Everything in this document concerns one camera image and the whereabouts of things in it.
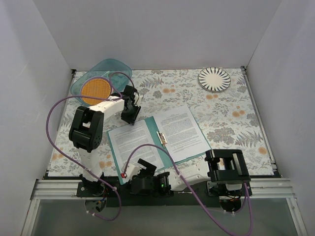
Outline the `teal plastic folder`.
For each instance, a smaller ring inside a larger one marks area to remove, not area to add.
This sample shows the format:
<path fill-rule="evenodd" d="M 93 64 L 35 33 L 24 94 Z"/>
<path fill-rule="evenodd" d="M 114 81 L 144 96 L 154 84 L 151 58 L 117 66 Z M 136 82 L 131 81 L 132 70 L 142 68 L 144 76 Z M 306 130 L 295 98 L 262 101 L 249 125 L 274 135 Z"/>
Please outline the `teal plastic folder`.
<path fill-rule="evenodd" d="M 107 132 L 120 184 L 125 164 L 139 158 L 158 171 L 203 155 L 210 145 L 187 105 L 160 112 Z"/>

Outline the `printed paper sheet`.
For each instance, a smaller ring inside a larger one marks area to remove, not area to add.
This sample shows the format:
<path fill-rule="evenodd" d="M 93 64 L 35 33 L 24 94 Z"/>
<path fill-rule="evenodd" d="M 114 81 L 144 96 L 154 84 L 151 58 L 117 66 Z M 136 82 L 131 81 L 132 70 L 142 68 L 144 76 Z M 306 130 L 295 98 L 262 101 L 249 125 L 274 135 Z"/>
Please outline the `printed paper sheet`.
<path fill-rule="evenodd" d="M 187 105 L 154 115 L 157 129 L 166 139 L 174 162 L 197 157 L 210 150 L 205 136 Z"/>
<path fill-rule="evenodd" d="M 154 144 L 161 146 L 157 136 L 158 127 L 153 117 L 137 121 L 134 125 L 127 124 L 107 132 L 107 137 L 113 153 L 120 184 L 125 184 L 121 177 L 122 167 L 128 160 L 132 151 L 142 144 Z M 130 160 L 130 164 L 138 165 L 141 158 L 163 170 L 165 164 L 162 160 L 162 152 L 155 147 L 145 146 L 138 149 Z"/>

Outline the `metal folder clip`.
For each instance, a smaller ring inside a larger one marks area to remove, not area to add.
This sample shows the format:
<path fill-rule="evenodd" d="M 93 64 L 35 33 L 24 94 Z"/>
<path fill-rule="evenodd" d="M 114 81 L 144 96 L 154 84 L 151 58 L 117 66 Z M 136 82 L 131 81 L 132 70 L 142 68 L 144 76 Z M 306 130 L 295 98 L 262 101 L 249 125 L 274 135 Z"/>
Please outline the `metal folder clip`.
<path fill-rule="evenodd" d="M 157 135 L 158 135 L 158 137 L 159 137 L 159 140 L 160 140 L 162 146 L 165 148 L 166 145 L 167 145 L 167 140 L 166 140 L 164 134 L 161 133 L 161 132 L 159 132 L 159 131 L 157 131 Z"/>

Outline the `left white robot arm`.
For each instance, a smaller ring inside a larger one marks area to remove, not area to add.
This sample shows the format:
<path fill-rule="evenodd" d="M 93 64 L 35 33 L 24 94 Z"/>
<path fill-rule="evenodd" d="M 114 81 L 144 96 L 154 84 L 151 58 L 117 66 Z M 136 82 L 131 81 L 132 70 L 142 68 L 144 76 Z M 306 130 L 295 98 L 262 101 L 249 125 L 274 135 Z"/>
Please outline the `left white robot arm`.
<path fill-rule="evenodd" d="M 141 110 L 140 95 L 133 86 L 126 86 L 121 95 L 114 93 L 106 101 L 89 107 L 77 108 L 69 132 L 69 139 L 78 148 L 81 164 L 87 169 L 80 175 L 83 186 L 93 196 L 104 193 L 105 185 L 99 179 L 103 176 L 100 157 L 96 149 L 101 143 L 104 121 L 116 113 L 128 124 L 135 124 Z"/>

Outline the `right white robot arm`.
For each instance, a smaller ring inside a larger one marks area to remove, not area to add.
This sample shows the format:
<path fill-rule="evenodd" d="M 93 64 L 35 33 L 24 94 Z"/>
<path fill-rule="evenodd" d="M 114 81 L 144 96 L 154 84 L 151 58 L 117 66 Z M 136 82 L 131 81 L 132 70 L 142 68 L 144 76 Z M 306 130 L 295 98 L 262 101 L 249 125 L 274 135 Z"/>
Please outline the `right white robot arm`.
<path fill-rule="evenodd" d="M 210 181 L 221 186 L 227 195 L 234 195 L 251 178 L 243 153 L 237 149 L 212 149 L 205 152 L 204 160 L 181 173 L 164 172 L 156 175 L 156 166 L 139 159 L 140 167 L 129 164 L 126 175 L 132 194 L 165 196 L 174 191 L 183 191 L 186 183 L 195 185 Z"/>

